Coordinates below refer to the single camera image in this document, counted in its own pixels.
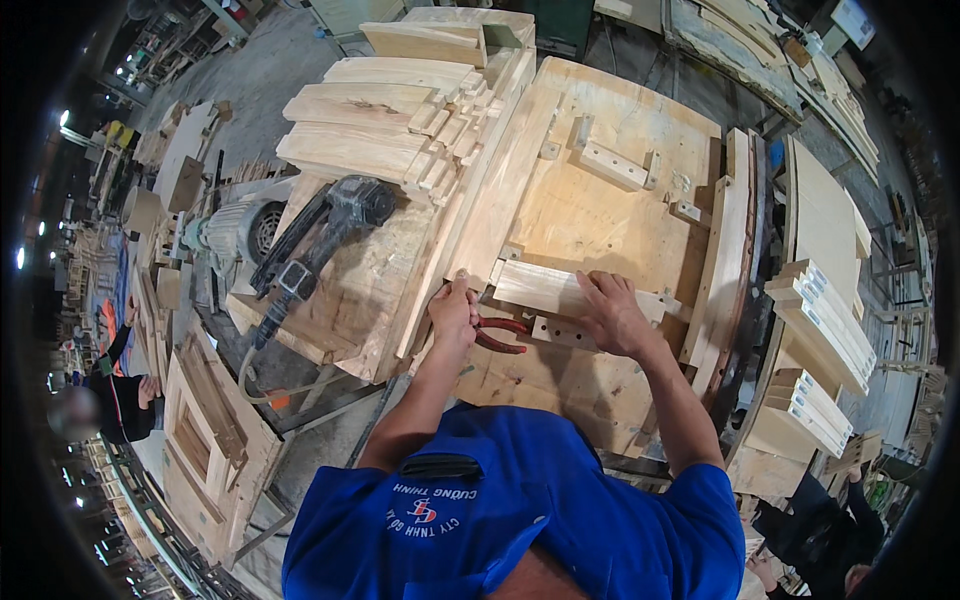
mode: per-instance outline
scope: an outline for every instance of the workshop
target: workshop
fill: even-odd
[[[908,4],[81,9],[36,123],[4,76],[4,528],[50,557],[8,533],[4,588],[934,597],[956,22]]]

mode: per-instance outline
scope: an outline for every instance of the hand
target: hand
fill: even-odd
[[[753,571],[763,584],[764,591],[773,591],[777,588],[777,579],[774,577],[770,559],[766,556],[754,555],[747,559],[747,568]]]
[[[597,347],[610,354],[630,356],[642,363],[657,352],[663,338],[636,305],[634,283],[617,274],[577,271],[577,282],[589,306],[580,325],[593,336]]]
[[[160,381],[155,377],[143,375],[140,378],[140,385],[137,386],[136,402],[140,410],[147,410],[150,402],[160,395]]]
[[[477,295],[468,288],[467,271],[458,271],[451,283],[440,288],[426,310],[433,321],[434,348],[466,356],[477,337],[473,326],[480,321]]]
[[[124,324],[127,327],[133,327],[138,314],[140,314],[140,307],[133,303],[133,294],[130,294],[127,297],[127,318],[124,319]]]

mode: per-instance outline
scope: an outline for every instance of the green machine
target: green machine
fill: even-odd
[[[558,57],[584,61],[593,0],[509,0],[498,8],[528,12],[537,19],[537,48]]]

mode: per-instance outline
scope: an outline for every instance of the company logo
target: company logo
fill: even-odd
[[[429,523],[437,518],[437,511],[427,508],[430,504],[430,498],[421,498],[414,500],[414,510],[407,511],[407,515],[413,515],[417,518],[416,523]]]

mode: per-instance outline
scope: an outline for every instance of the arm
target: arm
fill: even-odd
[[[477,297],[458,273],[430,301],[434,345],[427,352],[399,404],[376,425],[358,468],[395,471],[406,457],[433,439],[446,399],[476,339]]]
[[[847,476],[850,478],[850,484],[847,486],[847,505],[853,513],[853,518],[856,519],[856,526],[879,548],[883,543],[883,522],[863,497],[860,466],[851,468]]]
[[[589,276],[577,272],[577,281],[590,307],[580,321],[597,347],[633,358],[646,374],[674,475],[700,463],[724,468],[713,422],[680,372],[670,346],[636,305],[634,283],[599,271]]]

